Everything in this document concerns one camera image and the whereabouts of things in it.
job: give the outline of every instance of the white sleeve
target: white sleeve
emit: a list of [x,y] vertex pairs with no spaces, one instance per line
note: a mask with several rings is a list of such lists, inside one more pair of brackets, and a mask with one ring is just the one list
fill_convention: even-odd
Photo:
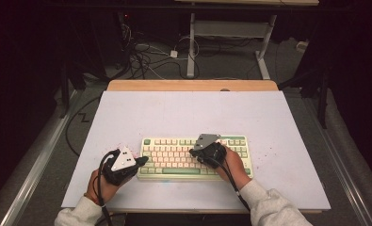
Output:
[[277,190],[266,191],[256,180],[242,187],[240,194],[251,209],[251,223],[254,226],[312,225]]
[[86,197],[82,197],[74,209],[61,210],[54,224],[56,226],[94,226],[102,214],[101,206]]

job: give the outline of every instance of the handheld device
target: handheld device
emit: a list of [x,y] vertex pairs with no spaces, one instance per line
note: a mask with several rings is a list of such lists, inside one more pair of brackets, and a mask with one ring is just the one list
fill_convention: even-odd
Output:
[[216,142],[220,135],[201,134],[195,142],[194,148],[189,150],[197,160],[216,169],[226,158],[226,149]]
[[135,159],[127,147],[124,147],[122,151],[119,149],[113,151],[112,155],[113,157],[106,160],[103,175],[114,186],[119,186],[126,179],[136,175],[138,168],[148,161],[147,156]]

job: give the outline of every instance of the person's left hand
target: person's left hand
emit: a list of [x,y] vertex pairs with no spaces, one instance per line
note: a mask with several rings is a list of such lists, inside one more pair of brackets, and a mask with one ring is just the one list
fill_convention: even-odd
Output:
[[[98,197],[95,194],[95,192],[98,192],[98,186],[97,186],[98,179],[96,179],[97,176],[98,176],[98,170],[96,169],[95,171],[92,172],[89,178],[87,197],[91,199],[92,201],[94,201],[96,204],[100,204],[100,202],[98,201]],[[102,193],[104,202],[105,203],[109,202],[115,196],[118,189],[124,184],[126,184],[128,181],[130,181],[130,179],[132,179],[132,177],[129,177],[128,179],[124,180],[120,186],[114,186],[105,179],[104,175],[101,175],[101,193]]]

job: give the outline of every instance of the hand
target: hand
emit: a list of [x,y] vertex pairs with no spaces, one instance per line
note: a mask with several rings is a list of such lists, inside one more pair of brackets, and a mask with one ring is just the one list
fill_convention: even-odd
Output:
[[[98,192],[98,179],[96,177],[98,176],[98,170],[92,172],[90,178],[89,178],[89,186],[87,189],[87,196],[96,204],[100,204],[98,201],[98,197],[95,194],[95,192]],[[132,177],[129,177],[127,180],[123,181],[120,186],[114,186],[106,181],[104,175],[101,175],[101,193],[102,197],[104,199],[104,202],[109,202],[116,194],[118,189],[126,184],[128,181],[130,181]]]
[[[226,149],[227,154],[226,161],[223,163],[223,166],[226,170],[230,168],[230,173],[233,175],[233,178],[235,179],[235,185],[240,190],[242,187],[244,187],[244,185],[246,185],[251,180],[251,178],[248,176],[247,172],[245,172],[244,165],[238,153],[234,152],[233,150],[226,146],[224,147]],[[229,182],[227,174],[221,167],[217,167],[216,172],[218,173],[218,175],[220,175],[221,179]]]

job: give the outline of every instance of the mechanical keyboard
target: mechanical keyboard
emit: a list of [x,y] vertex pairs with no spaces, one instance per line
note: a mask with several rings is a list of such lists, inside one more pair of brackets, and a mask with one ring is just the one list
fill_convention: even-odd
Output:
[[[140,180],[221,180],[214,169],[192,157],[196,138],[155,137],[144,138],[140,156],[148,156],[148,162],[138,169]],[[237,152],[245,172],[252,178],[252,163],[247,138],[244,136],[221,136],[217,142]]]

